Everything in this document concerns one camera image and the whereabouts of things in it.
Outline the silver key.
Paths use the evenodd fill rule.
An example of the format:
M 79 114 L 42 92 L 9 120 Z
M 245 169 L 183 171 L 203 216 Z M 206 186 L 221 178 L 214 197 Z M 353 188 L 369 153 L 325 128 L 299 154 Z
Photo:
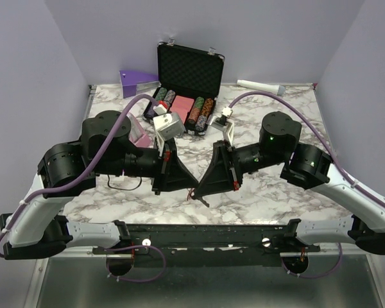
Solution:
M 201 203 L 203 203 L 204 206 L 206 206 L 207 208 L 210 207 L 210 204 L 208 202 L 206 202 L 202 197 L 198 198 L 197 200 L 200 201 Z

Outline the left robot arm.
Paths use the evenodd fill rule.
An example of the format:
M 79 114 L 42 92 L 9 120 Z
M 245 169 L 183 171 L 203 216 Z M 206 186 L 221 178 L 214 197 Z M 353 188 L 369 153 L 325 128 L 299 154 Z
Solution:
M 128 117 L 107 110 L 84 120 L 77 141 L 45 153 L 20 208 L 0 217 L 0 253 L 6 260 L 45 259 L 77 246 L 125 252 L 132 240 L 124 222 L 79 223 L 60 214 L 73 198 L 95 188 L 99 175 L 149 178 L 155 194 L 197 187 L 173 139 L 162 150 L 139 148 L 130 141 L 131 128 Z

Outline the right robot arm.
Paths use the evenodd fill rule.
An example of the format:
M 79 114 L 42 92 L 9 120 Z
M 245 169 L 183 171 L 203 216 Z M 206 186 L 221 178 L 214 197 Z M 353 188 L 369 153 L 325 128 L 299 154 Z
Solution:
M 318 243 L 350 243 L 376 255 L 385 255 L 385 197 L 359 188 L 342 175 L 334 159 L 321 149 L 299 141 L 301 123 L 282 112 L 271 112 L 263 120 L 259 141 L 236 148 L 228 141 L 213 145 L 212 159 L 197 188 L 194 200 L 204 196 L 238 191 L 244 174 L 282 165 L 280 177 L 297 187 L 322 194 L 350 211 L 332 221 L 294 219 L 282 236 L 292 252 Z

